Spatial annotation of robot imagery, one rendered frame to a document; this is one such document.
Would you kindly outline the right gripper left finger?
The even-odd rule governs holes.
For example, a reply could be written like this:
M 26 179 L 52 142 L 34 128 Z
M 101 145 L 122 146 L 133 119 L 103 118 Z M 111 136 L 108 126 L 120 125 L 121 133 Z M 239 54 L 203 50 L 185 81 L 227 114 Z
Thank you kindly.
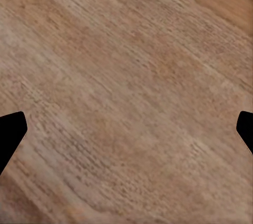
M 27 132 L 23 111 L 0 117 L 0 174 Z

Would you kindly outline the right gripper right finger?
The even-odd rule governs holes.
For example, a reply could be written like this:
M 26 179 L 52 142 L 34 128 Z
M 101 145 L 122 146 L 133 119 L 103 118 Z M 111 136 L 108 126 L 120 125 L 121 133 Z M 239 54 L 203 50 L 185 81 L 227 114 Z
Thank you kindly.
M 253 153 L 253 113 L 241 111 L 236 129 Z

